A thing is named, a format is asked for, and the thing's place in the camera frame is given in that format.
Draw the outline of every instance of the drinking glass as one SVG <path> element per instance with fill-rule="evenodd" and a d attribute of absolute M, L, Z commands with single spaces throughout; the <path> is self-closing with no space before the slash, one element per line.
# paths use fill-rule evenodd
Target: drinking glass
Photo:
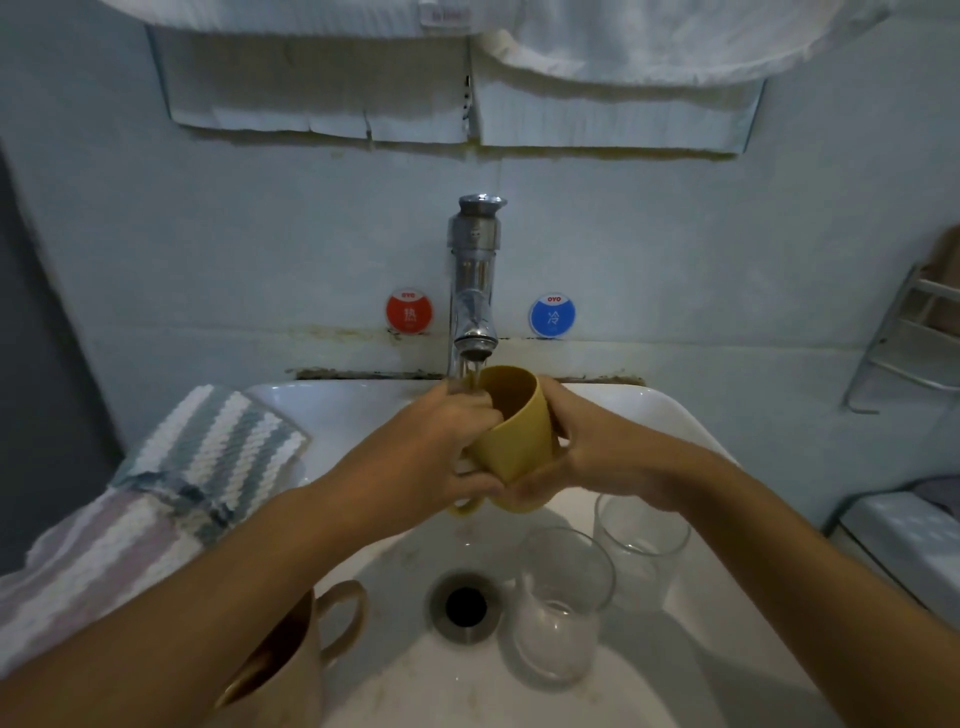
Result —
<path fill-rule="evenodd" d="M 613 603 L 632 612 L 656 612 L 690 539 L 690 524 L 636 496 L 600 496 L 593 539 L 610 554 L 616 569 Z"/>
<path fill-rule="evenodd" d="M 572 528 L 532 531 L 519 548 L 512 630 L 520 658 L 539 676 L 572 683 L 589 672 L 600 612 L 616 577 L 610 556 Z"/>

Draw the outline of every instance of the beige mug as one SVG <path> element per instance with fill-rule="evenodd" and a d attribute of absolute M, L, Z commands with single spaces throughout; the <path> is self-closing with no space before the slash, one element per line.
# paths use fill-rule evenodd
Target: beige mug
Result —
<path fill-rule="evenodd" d="M 519 367 L 484 369 L 480 373 L 480 388 L 490 394 L 493 407 L 503 414 L 503 422 L 480 435 L 467 448 L 467 456 L 509 488 L 514 481 L 553 459 L 557 438 L 550 424 L 550 410 L 537 376 Z M 495 505 L 514 513 L 529 513 L 546 500 L 517 503 L 492 498 Z M 481 497 L 471 498 L 463 505 L 450 506 L 450 512 L 465 516 L 482 502 Z"/>
<path fill-rule="evenodd" d="M 344 633 L 319 649 L 317 620 L 330 607 L 356 600 Z M 323 707 L 323 671 L 347 652 L 367 622 L 370 601 L 359 581 L 343 581 L 314 599 L 303 595 L 230 679 L 203 728 L 317 728 Z"/>

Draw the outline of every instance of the shelf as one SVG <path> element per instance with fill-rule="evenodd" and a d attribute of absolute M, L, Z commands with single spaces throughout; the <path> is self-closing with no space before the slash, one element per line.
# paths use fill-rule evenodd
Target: shelf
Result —
<path fill-rule="evenodd" d="M 857 365 L 850 384 L 847 386 L 847 391 L 844 392 L 843 399 L 841 400 L 841 406 L 850 410 L 854 414 L 879 414 L 878 410 L 857 407 L 852 403 L 854 391 L 873 368 L 888 372 L 894 376 L 899 376 L 906 381 L 912 382 L 913 384 L 926 389 L 951 395 L 960 394 L 960 384 L 947 384 L 943 381 L 930 378 L 929 376 L 922 376 L 915 371 L 911 371 L 908 368 L 905 368 L 899 364 L 895 364 L 892 361 L 889 361 L 888 359 L 882 358 L 878 355 L 878 350 L 886 345 L 888 339 L 893 336 L 897 327 L 906 327 L 912 331 L 920 333 L 921 335 L 929 336 L 931 339 L 946 342 L 951 346 L 957 347 L 957 352 L 960 354 L 960 338 L 946 333 L 945 331 L 931 328 L 926 324 L 927 315 L 929 314 L 936 299 L 946 299 L 948 301 L 960 303 L 960 288 L 953 288 L 948 285 L 943 285 L 942 283 L 934 282 L 933 280 L 922 278 L 923 269 L 923 265 L 919 263 L 910 269 L 907 277 L 900 285 L 897 295 L 891 302 L 890 307 L 887 308 L 887 312 L 884 314 L 883 320 L 880 322 L 880 326 L 877 328 L 874 337 L 871 339 L 870 344 L 867 346 L 867 349 L 863 352 L 863 356 L 860 358 L 860 363 Z M 904 304 L 906 303 L 907 297 L 910 295 L 910 293 L 914 291 L 925 293 L 930 298 L 921 309 L 917 318 L 908 318 L 903 315 Z M 958 379 L 960 379 L 960 356 L 958 356 L 957 369 Z"/>

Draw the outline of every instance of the blue label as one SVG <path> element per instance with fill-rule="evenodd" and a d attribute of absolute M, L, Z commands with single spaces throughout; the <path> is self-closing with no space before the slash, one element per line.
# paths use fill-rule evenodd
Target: blue label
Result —
<path fill-rule="evenodd" d="M 530 328 L 537 336 L 555 339 L 570 331 L 577 309 L 573 301 L 562 293 L 540 296 L 530 308 Z"/>

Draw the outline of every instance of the hand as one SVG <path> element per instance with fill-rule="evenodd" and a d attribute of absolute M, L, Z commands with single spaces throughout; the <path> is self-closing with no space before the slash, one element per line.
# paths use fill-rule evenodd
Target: hand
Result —
<path fill-rule="evenodd" d="M 348 530 L 372 543 L 402 533 L 455 500 L 496 496 L 490 473 L 457 475 L 454 463 L 482 433 L 503 422 L 486 392 L 448 394 L 438 384 L 347 453 L 316 485 Z"/>
<path fill-rule="evenodd" d="M 579 485 L 677 510 L 687 466 L 709 456 L 707 450 L 613 414 L 549 376 L 540 377 L 540 387 L 570 444 L 552 463 L 514 483 L 510 498 L 543 499 Z"/>

